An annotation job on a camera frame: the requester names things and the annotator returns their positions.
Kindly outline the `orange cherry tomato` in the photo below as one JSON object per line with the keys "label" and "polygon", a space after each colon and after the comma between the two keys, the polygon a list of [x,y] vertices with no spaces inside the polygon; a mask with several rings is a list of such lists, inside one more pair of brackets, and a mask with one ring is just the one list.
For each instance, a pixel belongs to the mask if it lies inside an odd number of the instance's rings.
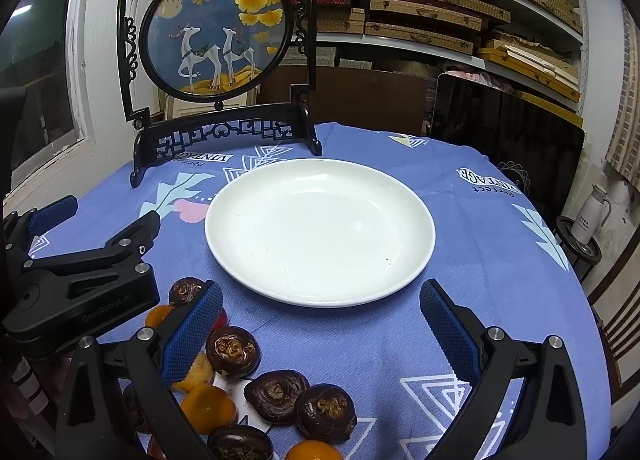
{"label": "orange cherry tomato", "polygon": [[205,435],[238,420],[238,410],[230,395],[215,385],[201,385],[184,396],[183,414],[198,434]]}
{"label": "orange cherry tomato", "polygon": [[152,329],[160,328],[160,324],[172,312],[174,308],[169,304],[158,304],[145,316],[144,325]]}

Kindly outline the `pale beige round fruit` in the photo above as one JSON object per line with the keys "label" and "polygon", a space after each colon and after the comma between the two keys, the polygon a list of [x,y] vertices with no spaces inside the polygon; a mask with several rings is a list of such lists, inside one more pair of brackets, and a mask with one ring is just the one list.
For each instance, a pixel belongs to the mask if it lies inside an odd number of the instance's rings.
{"label": "pale beige round fruit", "polygon": [[206,354],[200,352],[196,355],[186,377],[172,384],[171,388],[182,393],[190,393],[202,385],[211,384],[214,378],[215,373],[212,365],[210,365]]}

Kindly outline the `red cherry tomato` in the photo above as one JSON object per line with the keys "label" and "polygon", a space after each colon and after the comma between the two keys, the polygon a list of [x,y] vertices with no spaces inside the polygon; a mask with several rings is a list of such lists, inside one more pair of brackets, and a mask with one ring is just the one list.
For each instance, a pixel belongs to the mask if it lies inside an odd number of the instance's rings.
{"label": "red cherry tomato", "polygon": [[229,324],[228,315],[227,315],[225,310],[221,310],[219,315],[218,315],[218,318],[215,321],[215,324],[213,325],[212,330],[216,331],[216,330],[218,330],[218,329],[220,329],[222,327],[228,326],[228,324]]}

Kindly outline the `dark water chestnut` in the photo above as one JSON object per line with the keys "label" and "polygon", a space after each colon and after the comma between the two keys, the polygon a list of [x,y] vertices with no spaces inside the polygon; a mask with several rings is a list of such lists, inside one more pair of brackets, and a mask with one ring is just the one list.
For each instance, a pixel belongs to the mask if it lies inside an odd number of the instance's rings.
{"label": "dark water chestnut", "polygon": [[345,443],[357,424],[355,405],[335,384],[311,385],[295,403],[295,425],[303,436],[328,444]]}
{"label": "dark water chestnut", "polygon": [[262,360],[262,352],[254,336],[235,326],[220,327],[210,332],[206,355],[216,373],[226,378],[248,376]]}
{"label": "dark water chestnut", "polygon": [[273,446],[265,432],[250,425],[229,424],[215,428],[207,437],[214,459],[271,460]]}
{"label": "dark water chestnut", "polygon": [[204,281],[195,277],[183,277],[175,281],[168,291],[168,303],[178,307],[189,304],[205,285]]}
{"label": "dark water chestnut", "polygon": [[296,400],[307,388],[306,376],[298,371],[274,370],[246,384],[243,394],[262,420],[288,425],[294,423]]}

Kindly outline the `orange tangerine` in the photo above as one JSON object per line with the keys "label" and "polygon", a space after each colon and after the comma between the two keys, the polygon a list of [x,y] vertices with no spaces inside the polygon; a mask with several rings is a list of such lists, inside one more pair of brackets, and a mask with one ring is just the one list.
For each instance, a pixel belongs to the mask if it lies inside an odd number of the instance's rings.
{"label": "orange tangerine", "polygon": [[285,455],[285,460],[342,460],[343,456],[333,446],[320,440],[302,440]]}

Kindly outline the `wooden chair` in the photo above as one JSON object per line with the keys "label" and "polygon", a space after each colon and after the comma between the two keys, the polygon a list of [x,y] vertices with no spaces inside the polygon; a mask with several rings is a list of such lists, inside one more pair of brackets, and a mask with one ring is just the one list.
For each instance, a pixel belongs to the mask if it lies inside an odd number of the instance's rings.
{"label": "wooden chair", "polygon": [[639,249],[620,256],[588,301],[615,404],[639,385]]}

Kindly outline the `small round side table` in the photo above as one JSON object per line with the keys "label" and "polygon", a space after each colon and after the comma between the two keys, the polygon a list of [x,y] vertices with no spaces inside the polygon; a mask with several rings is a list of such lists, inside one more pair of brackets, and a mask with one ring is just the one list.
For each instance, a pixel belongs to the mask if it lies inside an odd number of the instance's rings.
{"label": "small round side table", "polygon": [[590,238],[589,243],[578,241],[570,232],[573,223],[572,219],[564,215],[557,217],[553,234],[582,284],[594,267],[600,263],[602,252],[593,237]]}

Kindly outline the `white round plate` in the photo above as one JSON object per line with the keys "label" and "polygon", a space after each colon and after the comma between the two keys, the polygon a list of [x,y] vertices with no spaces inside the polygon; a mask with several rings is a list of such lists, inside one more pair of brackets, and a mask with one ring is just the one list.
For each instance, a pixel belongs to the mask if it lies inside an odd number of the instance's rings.
{"label": "white round plate", "polygon": [[266,165],[230,182],[205,218],[219,266],[250,291],[314,309],[368,304],[431,260],[434,219],[407,185],[335,159]]}

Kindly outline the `white thermos jug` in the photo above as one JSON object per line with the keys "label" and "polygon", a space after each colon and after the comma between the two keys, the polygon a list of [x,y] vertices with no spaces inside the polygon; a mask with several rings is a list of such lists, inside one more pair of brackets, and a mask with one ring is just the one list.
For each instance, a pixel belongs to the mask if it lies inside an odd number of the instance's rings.
{"label": "white thermos jug", "polygon": [[593,184],[592,192],[580,208],[570,233],[578,243],[587,246],[596,230],[608,220],[611,209],[608,192],[602,186]]}

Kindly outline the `round deer screen ornament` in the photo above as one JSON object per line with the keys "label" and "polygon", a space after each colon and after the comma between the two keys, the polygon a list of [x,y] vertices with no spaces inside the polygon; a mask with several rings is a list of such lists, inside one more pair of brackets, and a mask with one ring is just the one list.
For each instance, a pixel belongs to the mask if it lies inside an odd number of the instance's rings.
{"label": "round deer screen ornament", "polygon": [[[137,132],[129,182],[212,137],[303,142],[321,156],[308,107],[317,89],[317,0],[117,0],[125,118]],[[257,89],[295,48],[307,78],[288,100],[227,107]]]}

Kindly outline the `black panel behind table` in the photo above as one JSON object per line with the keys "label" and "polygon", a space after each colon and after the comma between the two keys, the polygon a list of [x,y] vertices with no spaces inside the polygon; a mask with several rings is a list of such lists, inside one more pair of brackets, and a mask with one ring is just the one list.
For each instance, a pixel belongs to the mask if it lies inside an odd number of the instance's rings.
{"label": "black panel behind table", "polygon": [[485,155],[554,224],[572,188],[585,132],[524,98],[442,74],[431,137]]}

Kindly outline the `beige woven curtain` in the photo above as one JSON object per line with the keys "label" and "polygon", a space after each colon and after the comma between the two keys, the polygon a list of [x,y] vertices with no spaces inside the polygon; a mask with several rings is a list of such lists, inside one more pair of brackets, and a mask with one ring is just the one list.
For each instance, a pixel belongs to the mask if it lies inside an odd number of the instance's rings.
{"label": "beige woven curtain", "polygon": [[639,27],[625,5],[623,81],[606,162],[639,189]]}

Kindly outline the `window with white frame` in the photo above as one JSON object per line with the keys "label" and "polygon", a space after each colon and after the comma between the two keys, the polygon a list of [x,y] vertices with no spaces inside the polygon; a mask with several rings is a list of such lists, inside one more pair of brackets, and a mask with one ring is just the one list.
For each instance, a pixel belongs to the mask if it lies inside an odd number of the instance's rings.
{"label": "window with white frame", "polygon": [[16,188],[91,131],[84,50],[87,0],[21,0],[1,34],[1,85],[26,103],[11,157]]}

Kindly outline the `white wall shelf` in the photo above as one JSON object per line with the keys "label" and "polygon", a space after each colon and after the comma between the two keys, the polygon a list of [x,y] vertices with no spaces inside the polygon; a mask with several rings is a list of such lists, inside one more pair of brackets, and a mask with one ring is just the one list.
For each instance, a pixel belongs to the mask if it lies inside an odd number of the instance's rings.
{"label": "white wall shelf", "polygon": [[582,0],[319,0],[318,39],[487,72],[571,112],[582,102]]}

